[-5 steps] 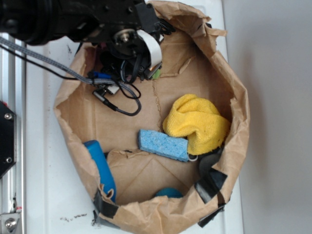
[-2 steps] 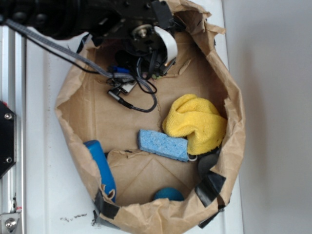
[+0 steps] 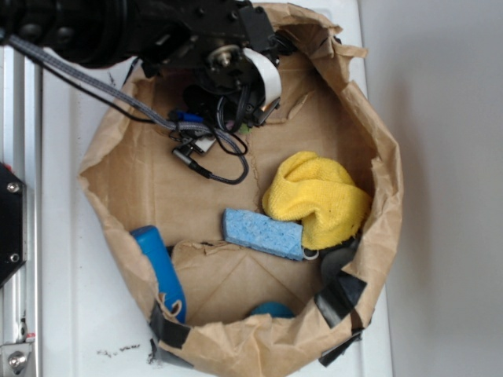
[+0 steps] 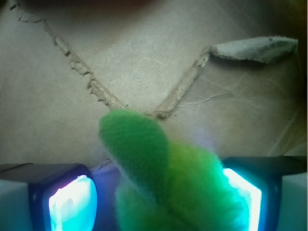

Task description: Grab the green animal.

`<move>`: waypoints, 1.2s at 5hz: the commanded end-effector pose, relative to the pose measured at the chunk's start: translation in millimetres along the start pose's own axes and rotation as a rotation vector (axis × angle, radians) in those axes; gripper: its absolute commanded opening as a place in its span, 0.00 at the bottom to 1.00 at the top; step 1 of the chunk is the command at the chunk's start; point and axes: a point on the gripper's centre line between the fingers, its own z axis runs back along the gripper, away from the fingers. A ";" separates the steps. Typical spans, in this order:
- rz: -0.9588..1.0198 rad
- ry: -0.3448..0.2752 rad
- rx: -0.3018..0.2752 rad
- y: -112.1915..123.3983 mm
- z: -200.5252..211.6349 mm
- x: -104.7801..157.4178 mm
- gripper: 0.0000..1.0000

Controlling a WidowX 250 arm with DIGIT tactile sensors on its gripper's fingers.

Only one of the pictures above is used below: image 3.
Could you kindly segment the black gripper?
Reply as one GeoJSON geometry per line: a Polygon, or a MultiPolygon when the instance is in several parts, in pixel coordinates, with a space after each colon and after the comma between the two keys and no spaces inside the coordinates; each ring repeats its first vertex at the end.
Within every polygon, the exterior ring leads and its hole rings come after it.
{"type": "Polygon", "coordinates": [[[190,112],[227,132],[243,123],[262,126],[279,107],[280,57],[293,54],[293,43],[273,29],[262,6],[236,6],[230,14],[242,23],[245,40],[208,52],[205,67],[194,71],[196,83],[183,92],[190,112]]]}

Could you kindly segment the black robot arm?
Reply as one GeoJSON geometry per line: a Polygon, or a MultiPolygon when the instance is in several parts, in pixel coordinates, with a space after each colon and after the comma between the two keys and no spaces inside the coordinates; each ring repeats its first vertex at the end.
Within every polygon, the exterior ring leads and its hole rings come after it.
{"type": "Polygon", "coordinates": [[[4,1],[2,44],[24,40],[85,68],[138,57],[147,76],[190,70],[221,115],[260,126],[281,99],[279,43],[249,1],[4,1]]]}

